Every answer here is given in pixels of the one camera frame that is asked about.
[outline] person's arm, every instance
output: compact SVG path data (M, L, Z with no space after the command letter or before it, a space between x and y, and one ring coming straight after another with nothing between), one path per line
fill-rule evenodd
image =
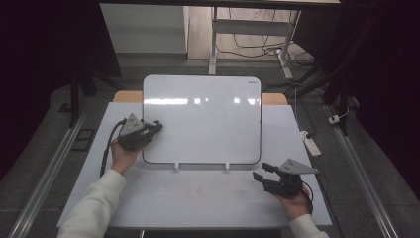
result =
M274 196L283 204L287 213L292 218L289 226L296 238L328 238L328 234L318 230L312 221L306 199L302 194L293 198L284 198L274 194Z
M125 151L115 139L112 142L113 164L102 178L89 186L58 231L58 237L104 237L111 217L120 203L126 185L124 172L136 160L137 152Z

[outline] white wall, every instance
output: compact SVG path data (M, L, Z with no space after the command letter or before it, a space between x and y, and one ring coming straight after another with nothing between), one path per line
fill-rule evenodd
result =
M187 52L186 7L101 4L101 9L116 53Z

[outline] power strip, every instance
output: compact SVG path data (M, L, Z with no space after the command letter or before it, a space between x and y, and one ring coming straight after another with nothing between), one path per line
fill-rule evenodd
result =
M306 138L306 135L308 134L307 131L301 131L300 132L300 136L302 137L303 142L305 143L306 149L308 149L309 153L311 154L311 156L320 156L321 155L321 151L318 149L318 147L316 146L314 140L312 140L312 138Z

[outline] white jacket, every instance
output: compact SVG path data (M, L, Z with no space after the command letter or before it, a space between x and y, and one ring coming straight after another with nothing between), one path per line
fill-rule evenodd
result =
M93 183L58 231L58 237L100 237L103 238L111 217L120 204L120 193L126 180L118 172L108 170L102 178ZM328 238L313 223L309 214L290 222L296 238Z

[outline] hand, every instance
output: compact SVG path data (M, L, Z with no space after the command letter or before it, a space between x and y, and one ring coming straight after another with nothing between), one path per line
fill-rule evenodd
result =
M306 189L306 187L303 186L302 188L303 191L309 195L309 191ZM272 195L275 196L275 198L277 198L283 204L283 206L287 210L287 213L291 216L293 220L299 216L309 214L308 204L302 193L299 192L295 197L291 198L284 198L276 194Z
M111 142L112 151L112 167L111 169L123 175L126 170L133 165L137 155L143 148L140 148L136 152L126 151L118 143L118 138L115 138Z

